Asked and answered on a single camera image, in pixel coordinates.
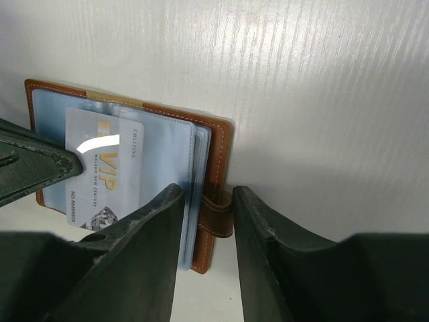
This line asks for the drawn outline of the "silver VIP credit card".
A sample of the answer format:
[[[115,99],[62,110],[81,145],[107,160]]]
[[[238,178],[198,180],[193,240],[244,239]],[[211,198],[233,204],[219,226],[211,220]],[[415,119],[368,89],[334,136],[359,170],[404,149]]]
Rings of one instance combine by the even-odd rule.
[[[66,181],[69,224],[99,231],[139,209],[143,139],[140,122],[67,110],[66,149],[83,165]]]

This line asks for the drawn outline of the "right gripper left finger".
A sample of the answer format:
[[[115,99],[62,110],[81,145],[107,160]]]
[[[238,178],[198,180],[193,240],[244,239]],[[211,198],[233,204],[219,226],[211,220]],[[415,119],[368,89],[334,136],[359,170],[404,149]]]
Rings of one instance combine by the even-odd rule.
[[[2,321],[169,321],[184,192],[148,204],[82,240],[1,234]]]

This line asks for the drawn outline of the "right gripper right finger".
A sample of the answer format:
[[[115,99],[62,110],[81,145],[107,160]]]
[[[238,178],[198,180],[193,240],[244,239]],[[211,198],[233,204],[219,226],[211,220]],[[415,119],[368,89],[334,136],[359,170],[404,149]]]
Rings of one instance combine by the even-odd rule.
[[[427,321],[428,235],[358,233],[330,241],[233,190],[246,321]]]

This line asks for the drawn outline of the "brown leather card holder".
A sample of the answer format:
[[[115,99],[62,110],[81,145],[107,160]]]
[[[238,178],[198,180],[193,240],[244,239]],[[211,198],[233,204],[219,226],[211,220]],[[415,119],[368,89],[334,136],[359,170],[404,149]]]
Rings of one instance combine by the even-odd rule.
[[[83,173],[36,194],[69,224],[100,231],[174,183],[185,194],[178,267],[204,274],[232,233],[223,188],[231,124],[154,103],[27,79],[31,128],[74,152]]]

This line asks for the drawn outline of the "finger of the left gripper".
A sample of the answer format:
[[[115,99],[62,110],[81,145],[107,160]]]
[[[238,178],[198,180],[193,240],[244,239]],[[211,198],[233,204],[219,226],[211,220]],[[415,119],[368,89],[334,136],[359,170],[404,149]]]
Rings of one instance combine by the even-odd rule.
[[[40,134],[1,120],[1,206],[83,172],[78,156]]]

